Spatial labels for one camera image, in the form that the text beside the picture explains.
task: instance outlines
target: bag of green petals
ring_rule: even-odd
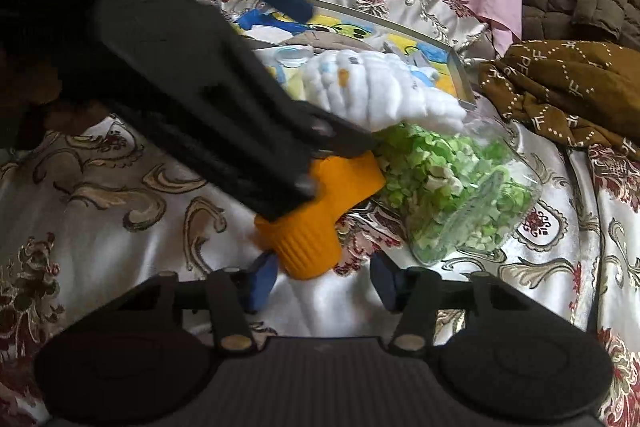
[[[413,254],[431,265],[455,250],[491,252],[540,197],[540,179],[484,120],[441,136],[401,123],[376,135],[382,204],[404,219]]]

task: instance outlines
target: cartoon eye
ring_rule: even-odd
[[[324,24],[310,24],[309,27],[317,32],[337,33],[334,28],[331,28],[331,26],[325,26]]]

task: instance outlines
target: orange fabric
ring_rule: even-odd
[[[340,261],[335,222],[385,185],[371,152],[351,159],[316,160],[310,174],[320,185],[315,201],[273,223],[255,217],[256,228],[294,279],[318,277]]]

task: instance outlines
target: circular black cover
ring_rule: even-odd
[[[556,422],[599,406],[612,366],[597,342],[527,329],[461,331],[442,349],[444,378],[478,409],[515,420]]]
[[[36,359],[35,373],[53,415],[128,425],[188,402],[209,367],[209,351],[186,331],[91,332],[51,339]]]

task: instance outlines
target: white cotton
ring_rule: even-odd
[[[462,131],[466,111],[458,100],[412,74],[436,80],[434,68],[409,66],[394,54],[330,50],[301,70],[309,102],[372,132],[402,121],[441,134]]]

